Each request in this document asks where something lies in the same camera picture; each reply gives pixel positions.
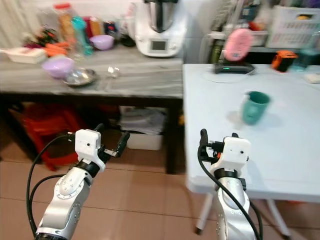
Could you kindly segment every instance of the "black table frame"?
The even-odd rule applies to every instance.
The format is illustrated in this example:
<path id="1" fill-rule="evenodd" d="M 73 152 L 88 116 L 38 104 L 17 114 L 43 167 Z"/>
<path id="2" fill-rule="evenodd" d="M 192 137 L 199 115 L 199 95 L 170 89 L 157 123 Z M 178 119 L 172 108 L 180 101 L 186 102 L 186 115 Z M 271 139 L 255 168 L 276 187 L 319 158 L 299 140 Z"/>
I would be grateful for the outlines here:
<path id="1" fill-rule="evenodd" d="M 27 156 L 34 159 L 38 154 L 34 143 L 27 135 L 25 129 L 9 111 L 12 102 L 41 102 L 41 103 L 65 103 L 82 105 L 119 105 L 135 107 L 158 107 L 168 109 L 168 121 L 165 131 L 166 140 L 166 173 L 176 172 L 177 145 L 178 145 L 178 120 L 183 106 L 182 98 L 164 97 L 119 97 L 103 96 L 95 94 L 65 94 L 55 95 L 46 93 L 24 93 L 24 92 L 5 92 L 0 93 L 0 117 L 3 118 L 8 129 L 11 131 L 14 140 L 25 151 Z"/>

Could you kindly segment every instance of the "orange lid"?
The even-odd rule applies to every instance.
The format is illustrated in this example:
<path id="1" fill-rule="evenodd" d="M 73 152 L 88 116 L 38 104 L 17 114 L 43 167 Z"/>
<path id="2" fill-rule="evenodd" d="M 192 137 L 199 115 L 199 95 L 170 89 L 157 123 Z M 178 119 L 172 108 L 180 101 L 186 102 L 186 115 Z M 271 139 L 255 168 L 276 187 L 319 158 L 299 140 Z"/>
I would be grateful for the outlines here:
<path id="1" fill-rule="evenodd" d="M 68 9 L 71 7 L 70 3 L 66 2 L 66 3 L 61 3 L 61 4 L 54 4 L 53 7 L 55 9 Z"/>
<path id="2" fill-rule="evenodd" d="M 276 51 L 276 53 L 280 57 L 286 58 L 286 59 L 295 59 L 298 57 L 293 51 L 289 51 L 289 50 L 280 50 L 280 51 Z"/>

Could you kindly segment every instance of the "black cable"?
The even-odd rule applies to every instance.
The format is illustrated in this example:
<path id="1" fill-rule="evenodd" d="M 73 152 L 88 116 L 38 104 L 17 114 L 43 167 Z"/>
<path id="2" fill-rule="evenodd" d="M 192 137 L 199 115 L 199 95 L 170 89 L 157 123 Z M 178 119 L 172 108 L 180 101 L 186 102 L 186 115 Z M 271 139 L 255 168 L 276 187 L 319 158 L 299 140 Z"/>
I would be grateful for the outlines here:
<path id="1" fill-rule="evenodd" d="M 32 203 L 33 203 L 33 200 L 34 200 L 34 195 L 36 193 L 36 190 L 37 188 L 40 186 L 40 184 L 42 184 L 44 181 L 47 181 L 49 179 L 54 179 L 54 178 L 61 178 L 63 177 L 65 174 L 57 174 L 57 175 L 52 175 L 52 176 L 47 176 L 43 179 L 41 179 L 40 181 L 38 181 L 36 183 L 36 185 L 34 185 L 32 191 L 31 191 L 31 195 L 30 195 L 30 199 L 29 199 L 29 209 L 30 209 L 30 212 L 31 212 L 31 222 L 32 224 L 36 225 L 35 223 L 35 219 L 34 219 L 34 215 L 33 215 L 33 212 L 32 212 Z"/>
<path id="2" fill-rule="evenodd" d="M 260 238 L 260 235 L 257 231 L 257 228 L 256 228 L 254 222 L 252 221 L 252 219 L 250 218 L 250 216 L 246 212 L 246 210 L 242 207 L 240 202 L 238 202 L 238 200 L 235 198 L 235 196 L 206 169 L 206 167 L 204 166 L 203 162 L 201 161 L 201 159 L 199 157 L 198 157 L 198 161 L 199 161 L 199 164 L 200 164 L 202 170 L 208 175 L 208 177 L 211 178 L 211 180 L 214 181 L 214 183 L 219 188 L 221 188 L 232 199 L 232 201 L 235 203 L 235 205 L 237 205 L 237 207 L 241 210 L 241 212 L 243 213 L 243 215 L 245 216 L 245 218 L 249 222 L 250 226 L 252 227 L 256 240 L 262 240 Z"/>
<path id="3" fill-rule="evenodd" d="M 262 219 L 261 219 L 259 210 L 256 207 L 256 205 L 254 205 L 254 203 L 252 201 L 250 202 L 250 206 L 252 207 L 252 209 L 253 209 L 253 211 L 254 211 L 254 213 L 256 215 L 256 218 L 258 219 L 260 240 L 263 240 L 264 239 L 264 227 L 262 225 Z"/>
<path id="4" fill-rule="evenodd" d="M 48 147 L 50 147 L 50 145 L 52 143 L 54 143 L 55 141 L 57 141 L 58 139 L 64 139 L 64 138 L 68 138 L 68 135 L 62 135 L 62 136 L 57 136 L 55 139 L 53 139 L 52 141 L 50 141 L 42 150 L 41 152 L 36 156 L 36 158 L 34 159 L 30 171 L 29 171 L 29 176 L 28 176 L 28 180 L 26 183 L 26 194 L 25 194 L 25 203 L 26 203 L 26 212 L 28 215 L 28 220 L 29 220 L 29 224 L 31 227 L 31 231 L 33 236 L 36 236 L 36 231 L 37 231 L 37 227 L 34 221 L 32 221 L 33 216 L 32 216 L 32 212 L 30 210 L 30 183 L 31 183 L 31 177 L 32 177 L 32 173 L 34 171 L 35 165 L 36 163 L 39 161 L 41 155 L 48 149 Z"/>

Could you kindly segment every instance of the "white table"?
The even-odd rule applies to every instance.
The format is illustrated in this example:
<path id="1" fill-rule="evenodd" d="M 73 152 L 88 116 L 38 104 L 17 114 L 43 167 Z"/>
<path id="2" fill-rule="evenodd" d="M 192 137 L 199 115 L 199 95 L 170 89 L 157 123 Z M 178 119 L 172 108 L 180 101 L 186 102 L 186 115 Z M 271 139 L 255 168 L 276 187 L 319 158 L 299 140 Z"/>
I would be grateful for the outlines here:
<path id="1" fill-rule="evenodd" d="M 305 72 L 255 67 L 257 74 L 243 75 L 213 74 L 211 64 L 183 66 L 186 185 L 192 192 L 213 191 L 197 158 L 204 128 L 209 141 L 237 133 L 251 142 L 241 176 L 250 198 L 320 203 L 320 84 L 307 83 Z M 320 66 L 311 66 L 308 72 L 320 73 Z M 272 98 L 254 126 L 239 118 L 244 93 L 249 91 Z"/>

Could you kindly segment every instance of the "green mug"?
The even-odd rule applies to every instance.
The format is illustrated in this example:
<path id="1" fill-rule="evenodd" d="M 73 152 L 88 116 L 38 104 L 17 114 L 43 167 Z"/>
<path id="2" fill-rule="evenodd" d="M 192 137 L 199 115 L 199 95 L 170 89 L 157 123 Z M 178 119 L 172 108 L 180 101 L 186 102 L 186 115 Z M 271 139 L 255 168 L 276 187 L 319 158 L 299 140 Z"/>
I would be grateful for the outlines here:
<path id="1" fill-rule="evenodd" d="M 260 91 L 247 93 L 248 98 L 242 109 L 242 120 L 248 125 L 256 124 L 270 103 L 270 97 Z"/>

